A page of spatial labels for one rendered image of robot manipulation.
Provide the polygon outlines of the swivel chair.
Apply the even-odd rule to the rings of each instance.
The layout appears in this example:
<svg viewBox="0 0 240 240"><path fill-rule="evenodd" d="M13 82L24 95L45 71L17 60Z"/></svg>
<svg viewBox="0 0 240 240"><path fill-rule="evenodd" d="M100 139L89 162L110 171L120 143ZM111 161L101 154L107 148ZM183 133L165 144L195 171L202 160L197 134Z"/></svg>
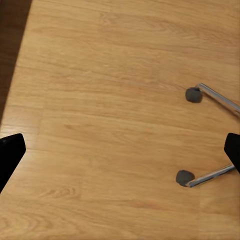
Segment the swivel chair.
<svg viewBox="0 0 240 240"><path fill-rule="evenodd" d="M204 91L207 93L209 96L213 97L217 101L219 101L221 104L226 106L228 109L232 110L234 113L238 114L240 116L240 106L235 104L234 102L230 101L229 99L223 97L216 91L212 90L208 86L206 86L203 83L199 83L195 87L191 87L186 91L185 97L186 100L190 101L198 101L200 99L201 92L200 90ZM200 176L196 179L193 179L192 173L185 171L185 170L180 170L177 173L176 176L176 182L179 183L179 185L184 186L184 187L189 187L193 188L197 185L200 185L204 182L207 182L209 180L212 180L214 178L217 178L219 176L222 176L228 172L237 170L235 165L233 163L226 165L224 167L221 167L217 170L214 170L206 175Z"/></svg>

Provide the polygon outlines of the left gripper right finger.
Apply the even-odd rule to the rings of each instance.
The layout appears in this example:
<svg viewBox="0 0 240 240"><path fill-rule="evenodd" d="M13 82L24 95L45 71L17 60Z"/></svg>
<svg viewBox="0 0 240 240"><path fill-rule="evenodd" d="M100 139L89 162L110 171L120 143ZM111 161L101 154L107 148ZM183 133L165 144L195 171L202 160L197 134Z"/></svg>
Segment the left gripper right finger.
<svg viewBox="0 0 240 240"><path fill-rule="evenodd" d="M224 151L240 173L240 134L231 132L227 135Z"/></svg>

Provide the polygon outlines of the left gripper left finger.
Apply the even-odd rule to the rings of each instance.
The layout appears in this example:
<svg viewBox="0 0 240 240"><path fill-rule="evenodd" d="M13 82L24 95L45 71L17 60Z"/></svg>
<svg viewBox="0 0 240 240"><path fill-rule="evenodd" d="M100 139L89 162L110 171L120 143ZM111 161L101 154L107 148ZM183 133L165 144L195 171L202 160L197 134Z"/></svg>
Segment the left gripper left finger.
<svg viewBox="0 0 240 240"><path fill-rule="evenodd" d="M0 193L26 153L22 133L0 138Z"/></svg>

